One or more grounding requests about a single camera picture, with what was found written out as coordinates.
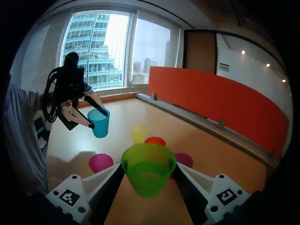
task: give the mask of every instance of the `glass skyscraper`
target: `glass skyscraper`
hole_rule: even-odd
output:
[[[84,81],[93,89],[123,86],[123,70],[115,67],[115,59],[105,45],[110,14],[75,14],[70,21],[63,58],[70,52],[79,54],[78,66],[85,68]]]

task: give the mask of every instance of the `orange cup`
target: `orange cup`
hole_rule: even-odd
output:
[[[166,146],[166,142],[164,139],[159,138],[159,137],[150,137],[147,138],[145,143],[154,143],[154,144],[160,144],[162,146]]]

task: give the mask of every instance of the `sky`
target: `sky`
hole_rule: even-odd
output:
[[[126,30],[129,16],[111,14],[107,26],[104,44],[108,46],[109,55],[115,59],[115,67],[123,69],[126,46]],[[158,66],[165,64],[166,42],[170,40],[171,31],[157,24],[138,19],[135,30],[133,63],[145,59],[157,62]]]

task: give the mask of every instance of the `yellow cup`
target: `yellow cup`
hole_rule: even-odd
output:
[[[136,123],[131,125],[131,135],[133,144],[145,143],[147,126],[145,124]]]

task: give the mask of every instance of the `orange partition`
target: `orange partition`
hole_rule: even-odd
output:
[[[191,69],[151,67],[148,94],[178,105],[247,137],[278,157],[289,121],[270,99],[233,80]]]

